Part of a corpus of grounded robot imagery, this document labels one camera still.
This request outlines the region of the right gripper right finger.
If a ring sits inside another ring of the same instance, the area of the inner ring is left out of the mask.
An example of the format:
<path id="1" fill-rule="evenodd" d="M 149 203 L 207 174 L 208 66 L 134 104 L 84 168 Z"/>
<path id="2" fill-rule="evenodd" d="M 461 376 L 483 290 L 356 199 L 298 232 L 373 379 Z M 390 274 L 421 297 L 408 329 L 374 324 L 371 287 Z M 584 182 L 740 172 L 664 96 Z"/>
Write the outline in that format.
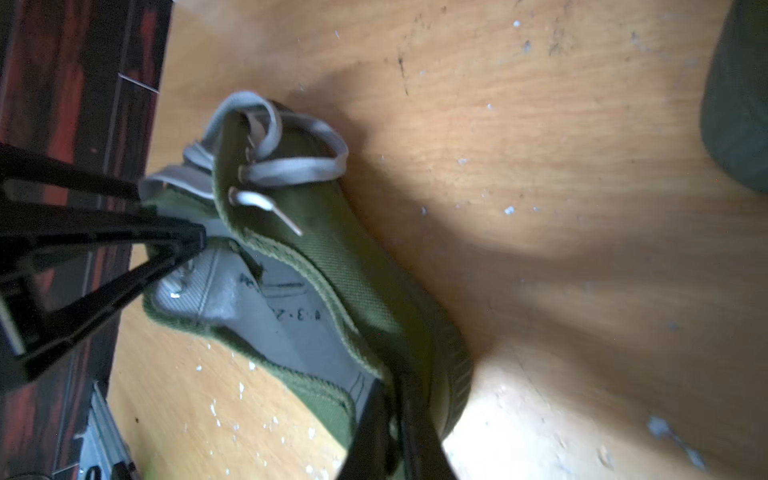
<path id="1" fill-rule="evenodd" d="M 398 423 L 407 479 L 457 479 L 429 417 L 420 385 L 411 374 L 398 378 Z"/>

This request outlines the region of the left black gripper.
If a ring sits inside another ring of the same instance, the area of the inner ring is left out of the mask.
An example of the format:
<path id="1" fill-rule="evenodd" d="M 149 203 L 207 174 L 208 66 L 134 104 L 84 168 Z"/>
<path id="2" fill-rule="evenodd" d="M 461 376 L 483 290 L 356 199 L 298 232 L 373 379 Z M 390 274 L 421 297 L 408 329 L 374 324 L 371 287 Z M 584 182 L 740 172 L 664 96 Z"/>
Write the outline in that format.
<path id="1" fill-rule="evenodd" d="M 115 211 L 25 201 L 1 190 L 1 390 L 35 382 L 148 285 L 202 252 L 203 226 L 141 208 L 136 184 L 4 144 L 1 181 L 114 199 Z M 153 256 L 88 286 L 97 254 Z"/>

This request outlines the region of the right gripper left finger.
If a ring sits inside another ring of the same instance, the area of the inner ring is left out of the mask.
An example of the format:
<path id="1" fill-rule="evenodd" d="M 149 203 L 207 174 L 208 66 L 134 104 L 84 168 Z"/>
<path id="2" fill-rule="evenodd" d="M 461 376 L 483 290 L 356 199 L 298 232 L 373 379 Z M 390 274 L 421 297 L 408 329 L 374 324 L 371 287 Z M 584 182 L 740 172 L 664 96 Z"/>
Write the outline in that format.
<path id="1" fill-rule="evenodd" d="M 386 387 L 374 381 L 338 480 L 384 480 L 389 472 L 391 407 Z"/>

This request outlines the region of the green shoe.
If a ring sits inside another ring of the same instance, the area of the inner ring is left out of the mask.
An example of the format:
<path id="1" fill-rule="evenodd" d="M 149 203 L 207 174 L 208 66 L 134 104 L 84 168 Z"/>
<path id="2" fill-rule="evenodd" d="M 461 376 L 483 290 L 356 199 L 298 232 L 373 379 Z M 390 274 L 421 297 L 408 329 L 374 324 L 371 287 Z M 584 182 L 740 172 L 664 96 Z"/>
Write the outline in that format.
<path id="1" fill-rule="evenodd" d="M 398 378 L 417 379 L 442 446 L 473 364 L 442 306 L 356 218 L 340 186 L 348 157 L 320 119 L 253 92 L 227 97 L 180 164 L 140 181 L 144 206 L 207 236 L 198 256 L 146 289 L 143 308 L 266 370 L 347 452 L 380 381 L 391 407 L 387 479 L 407 479 Z"/>
<path id="2" fill-rule="evenodd" d="M 701 102 L 700 133 L 731 178 L 767 191 L 767 3 L 732 3 Z"/>

